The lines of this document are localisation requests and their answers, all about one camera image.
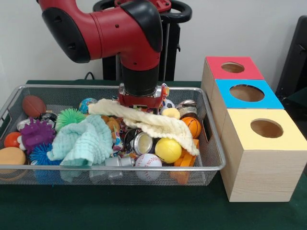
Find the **green spiky ball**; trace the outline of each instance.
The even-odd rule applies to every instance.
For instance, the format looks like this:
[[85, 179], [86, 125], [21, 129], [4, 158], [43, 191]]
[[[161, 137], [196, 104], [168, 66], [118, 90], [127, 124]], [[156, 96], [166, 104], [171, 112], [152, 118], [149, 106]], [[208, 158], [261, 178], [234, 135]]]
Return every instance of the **green spiky ball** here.
[[85, 116], [77, 109], [65, 109], [58, 115], [55, 130], [59, 132], [64, 126], [82, 122], [84, 119]]

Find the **baseball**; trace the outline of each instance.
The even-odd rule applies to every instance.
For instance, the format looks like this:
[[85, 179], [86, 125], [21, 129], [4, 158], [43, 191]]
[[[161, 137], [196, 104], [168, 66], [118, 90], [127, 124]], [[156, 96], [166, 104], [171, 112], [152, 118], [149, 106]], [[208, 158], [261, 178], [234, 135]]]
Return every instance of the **baseball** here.
[[[154, 154], [141, 155], [135, 162], [136, 167], [162, 167], [161, 160]], [[155, 181], [161, 175], [160, 171], [137, 171], [136, 175], [142, 181]]]

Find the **stacked boxes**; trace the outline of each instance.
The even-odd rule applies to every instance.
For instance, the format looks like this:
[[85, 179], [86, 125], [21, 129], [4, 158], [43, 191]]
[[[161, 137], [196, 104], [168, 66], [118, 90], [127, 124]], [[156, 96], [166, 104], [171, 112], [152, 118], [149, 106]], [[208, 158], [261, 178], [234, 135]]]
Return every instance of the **stacked boxes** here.
[[249, 57], [207, 57], [201, 87], [226, 155], [231, 202], [289, 201], [307, 141]]

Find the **orange basketball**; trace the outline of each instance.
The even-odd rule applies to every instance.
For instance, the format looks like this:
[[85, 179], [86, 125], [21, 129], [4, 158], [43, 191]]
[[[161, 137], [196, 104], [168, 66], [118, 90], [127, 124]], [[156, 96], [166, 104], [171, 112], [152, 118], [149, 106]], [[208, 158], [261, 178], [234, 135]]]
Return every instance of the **orange basketball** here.
[[186, 125], [189, 127], [189, 130], [193, 136], [194, 139], [197, 139], [198, 136], [201, 134], [201, 124], [200, 122], [194, 118], [194, 117], [184, 117], [182, 118], [182, 121], [186, 123]]

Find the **black cable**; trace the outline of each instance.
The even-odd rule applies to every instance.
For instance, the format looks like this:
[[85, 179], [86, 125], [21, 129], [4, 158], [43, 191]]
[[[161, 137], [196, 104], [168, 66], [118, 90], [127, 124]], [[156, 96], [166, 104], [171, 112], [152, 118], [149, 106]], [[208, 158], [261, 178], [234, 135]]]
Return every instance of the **black cable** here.
[[88, 72], [88, 73], [85, 75], [84, 80], [87, 80], [88, 75], [91, 75], [91, 76], [92, 76], [92, 79], [95, 80], [94, 74], [93, 74], [92, 72]]

